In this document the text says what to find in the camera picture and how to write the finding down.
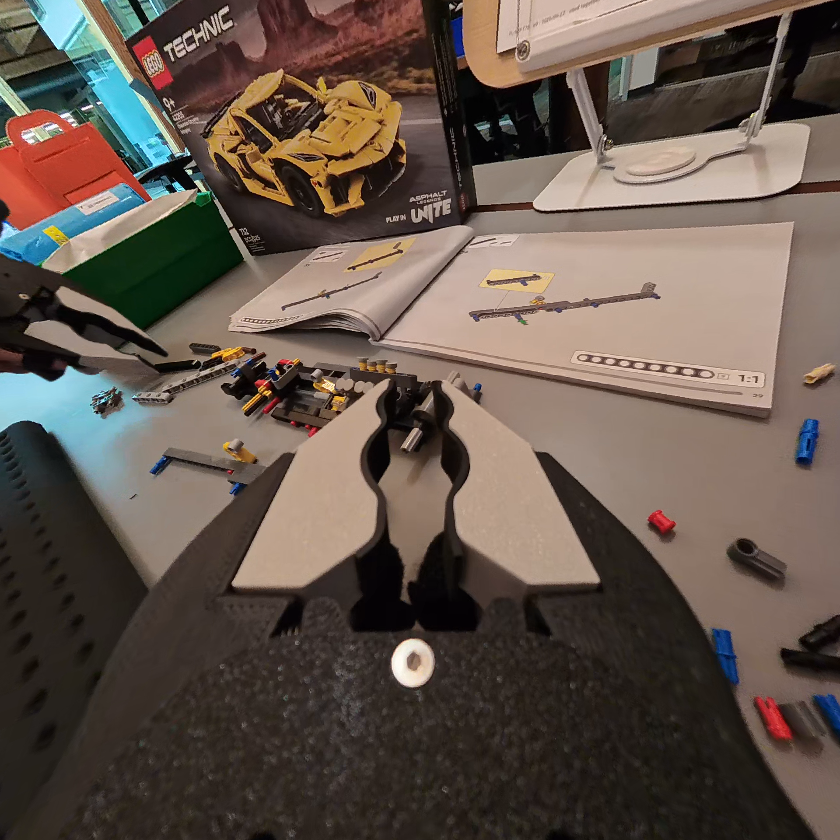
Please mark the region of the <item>lego set box yellow car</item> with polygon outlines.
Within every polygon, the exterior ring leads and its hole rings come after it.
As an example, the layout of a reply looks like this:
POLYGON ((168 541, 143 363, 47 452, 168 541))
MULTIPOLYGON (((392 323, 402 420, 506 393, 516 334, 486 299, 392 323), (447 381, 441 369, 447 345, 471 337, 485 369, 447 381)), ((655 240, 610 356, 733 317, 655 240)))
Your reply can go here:
POLYGON ((181 1, 127 49, 253 256, 460 224, 447 2, 181 1))

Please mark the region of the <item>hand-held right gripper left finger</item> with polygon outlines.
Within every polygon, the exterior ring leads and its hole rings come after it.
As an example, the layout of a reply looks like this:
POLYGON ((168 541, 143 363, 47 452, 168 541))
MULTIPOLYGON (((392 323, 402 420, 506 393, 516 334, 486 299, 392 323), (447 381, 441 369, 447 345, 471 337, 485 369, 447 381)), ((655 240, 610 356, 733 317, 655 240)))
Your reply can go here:
POLYGON ((375 385, 295 452, 231 586, 239 594, 362 597, 361 563, 386 541, 380 481, 396 386, 375 385))

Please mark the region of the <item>black dimpled mat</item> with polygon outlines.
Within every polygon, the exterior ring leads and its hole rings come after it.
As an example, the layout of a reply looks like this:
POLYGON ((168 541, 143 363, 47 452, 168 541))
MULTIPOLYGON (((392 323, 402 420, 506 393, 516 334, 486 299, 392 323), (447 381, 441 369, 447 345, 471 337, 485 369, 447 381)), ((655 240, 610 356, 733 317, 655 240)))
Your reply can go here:
POLYGON ((1 434, 1 823, 47 782, 147 593, 53 434, 1 434))

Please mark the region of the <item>green plastic bin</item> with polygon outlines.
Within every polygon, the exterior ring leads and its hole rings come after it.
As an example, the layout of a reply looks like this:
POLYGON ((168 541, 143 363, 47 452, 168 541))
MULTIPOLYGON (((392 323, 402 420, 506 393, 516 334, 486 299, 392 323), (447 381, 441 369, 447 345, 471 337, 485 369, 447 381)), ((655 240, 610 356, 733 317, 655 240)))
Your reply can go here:
POLYGON ((62 274, 146 329, 244 261, 214 197, 62 274))

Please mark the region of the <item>white paper bag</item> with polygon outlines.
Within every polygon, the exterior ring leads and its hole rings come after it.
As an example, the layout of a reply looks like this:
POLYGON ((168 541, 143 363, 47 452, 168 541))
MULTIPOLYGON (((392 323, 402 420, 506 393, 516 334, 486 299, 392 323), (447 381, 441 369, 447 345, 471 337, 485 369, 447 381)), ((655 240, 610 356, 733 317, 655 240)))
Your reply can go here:
POLYGON ((136 239, 142 232, 193 204, 200 192, 193 189, 167 194, 100 224, 60 246, 41 267, 59 274, 103 254, 106 250, 136 239))

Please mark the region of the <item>partly built lego chassis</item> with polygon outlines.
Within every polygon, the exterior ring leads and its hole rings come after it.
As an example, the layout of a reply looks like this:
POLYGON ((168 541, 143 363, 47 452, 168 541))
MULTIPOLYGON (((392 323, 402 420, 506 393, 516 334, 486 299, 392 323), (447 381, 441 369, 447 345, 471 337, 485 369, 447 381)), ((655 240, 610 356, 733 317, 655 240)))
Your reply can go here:
POLYGON ((259 353, 235 366, 230 379, 221 384, 221 390, 240 403, 245 417, 272 417, 301 427, 312 437, 376 385, 391 382, 395 406, 388 428, 405 434, 401 450, 413 453, 438 432, 432 382, 399 370, 396 362, 360 357, 351 367, 306 366, 300 360, 268 366, 264 357, 259 353))

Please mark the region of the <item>light blue roll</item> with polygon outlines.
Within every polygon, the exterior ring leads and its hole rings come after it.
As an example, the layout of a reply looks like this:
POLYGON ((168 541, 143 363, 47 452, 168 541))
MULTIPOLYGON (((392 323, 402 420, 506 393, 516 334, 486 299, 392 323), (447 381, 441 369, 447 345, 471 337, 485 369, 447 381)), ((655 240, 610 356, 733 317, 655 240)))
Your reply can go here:
POLYGON ((39 266, 76 236, 146 204, 124 183, 117 184, 24 229, 5 225, 2 256, 39 266))

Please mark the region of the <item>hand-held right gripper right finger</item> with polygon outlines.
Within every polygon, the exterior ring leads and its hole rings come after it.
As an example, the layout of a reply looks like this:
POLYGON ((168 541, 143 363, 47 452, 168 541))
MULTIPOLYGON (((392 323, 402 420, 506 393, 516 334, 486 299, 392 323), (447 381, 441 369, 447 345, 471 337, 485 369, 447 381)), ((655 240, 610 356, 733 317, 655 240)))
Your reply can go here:
POLYGON ((595 591, 601 578, 531 445, 455 384, 434 384, 448 582, 475 602, 595 591))

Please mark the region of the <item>light grey lego beam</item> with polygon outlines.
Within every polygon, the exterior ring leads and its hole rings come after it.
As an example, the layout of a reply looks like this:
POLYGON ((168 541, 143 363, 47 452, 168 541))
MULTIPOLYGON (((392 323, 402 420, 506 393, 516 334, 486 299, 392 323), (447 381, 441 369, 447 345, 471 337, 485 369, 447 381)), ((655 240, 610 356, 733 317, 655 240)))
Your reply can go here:
POLYGON ((231 374, 237 369, 241 360, 230 360, 218 364, 212 368, 198 371, 165 385, 158 392, 137 392, 132 395, 132 400, 140 405, 167 405, 170 404, 176 394, 193 389, 206 382, 231 374))

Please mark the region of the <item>orange felt bag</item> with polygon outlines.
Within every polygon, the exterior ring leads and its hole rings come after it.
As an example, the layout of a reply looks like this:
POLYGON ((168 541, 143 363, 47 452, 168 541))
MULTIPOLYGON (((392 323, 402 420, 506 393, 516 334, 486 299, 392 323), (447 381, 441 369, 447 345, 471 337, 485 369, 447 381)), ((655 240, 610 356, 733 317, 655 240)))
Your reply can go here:
POLYGON ((1 197, 18 229, 121 183, 151 199, 90 123, 74 127, 39 109, 8 120, 5 130, 11 144, 1 150, 1 197))

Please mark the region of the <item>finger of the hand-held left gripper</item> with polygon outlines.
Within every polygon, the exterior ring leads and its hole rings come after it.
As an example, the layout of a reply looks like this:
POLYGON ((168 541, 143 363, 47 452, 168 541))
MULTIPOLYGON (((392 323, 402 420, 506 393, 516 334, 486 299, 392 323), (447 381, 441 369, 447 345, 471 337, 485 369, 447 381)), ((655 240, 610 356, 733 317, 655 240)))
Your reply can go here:
POLYGON ((62 283, 39 299, 47 320, 61 322, 76 335, 118 349, 125 343, 166 358, 167 351, 119 311, 97 298, 62 283))
POLYGON ((27 372, 52 382, 68 370, 96 374, 147 375, 160 346, 128 320, 83 324, 80 331, 56 320, 34 320, 25 337, 35 347, 25 352, 27 372))

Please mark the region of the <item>scattered small lego pieces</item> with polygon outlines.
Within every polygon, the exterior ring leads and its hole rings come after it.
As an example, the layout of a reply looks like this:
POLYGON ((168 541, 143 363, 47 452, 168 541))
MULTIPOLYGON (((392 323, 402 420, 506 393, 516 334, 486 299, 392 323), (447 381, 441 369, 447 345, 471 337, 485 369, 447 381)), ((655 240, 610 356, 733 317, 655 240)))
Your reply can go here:
MULTIPOLYGON (((820 424, 814 418, 804 420, 798 434, 794 461, 798 466, 811 466, 820 433, 820 424)), ((746 538, 734 540, 727 548, 730 560, 746 569, 756 572, 773 583, 783 583, 787 567, 785 563, 762 550, 754 541, 746 538)), ((838 616, 817 624, 813 630, 802 636, 799 649, 783 647, 780 656, 786 665, 807 669, 838 672, 838 656, 823 654, 822 649, 838 639, 838 616)), ((733 686, 739 685, 737 656, 729 630, 714 628, 711 641, 715 656, 724 675, 733 686)), ((838 734, 838 701, 832 694, 814 695, 820 711, 818 717, 804 701, 778 704, 771 697, 757 696, 753 699, 766 731, 772 739, 791 742, 795 737, 813 739, 824 734, 822 721, 838 734)))

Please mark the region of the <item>grey lego beam yellow piece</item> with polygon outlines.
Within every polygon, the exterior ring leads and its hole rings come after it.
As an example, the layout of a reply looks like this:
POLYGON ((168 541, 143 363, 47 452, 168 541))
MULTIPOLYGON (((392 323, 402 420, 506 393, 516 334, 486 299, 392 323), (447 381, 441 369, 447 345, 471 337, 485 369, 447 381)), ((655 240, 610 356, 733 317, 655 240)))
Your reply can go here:
POLYGON ((158 476, 167 466, 176 463, 210 469, 225 477, 229 484, 229 495, 234 497, 252 484, 267 469, 258 458, 245 446, 240 438, 234 438, 224 444, 224 457, 205 455, 196 451, 170 447, 165 450, 150 470, 152 476, 158 476))

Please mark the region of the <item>open instruction booklet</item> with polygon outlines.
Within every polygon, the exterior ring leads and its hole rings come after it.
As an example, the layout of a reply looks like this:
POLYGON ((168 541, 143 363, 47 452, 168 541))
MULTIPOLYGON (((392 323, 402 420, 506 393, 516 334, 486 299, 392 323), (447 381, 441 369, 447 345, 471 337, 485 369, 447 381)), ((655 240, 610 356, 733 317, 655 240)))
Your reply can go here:
POLYGON ((793 222, 324 245, 230 317, 768 417, 793 222))

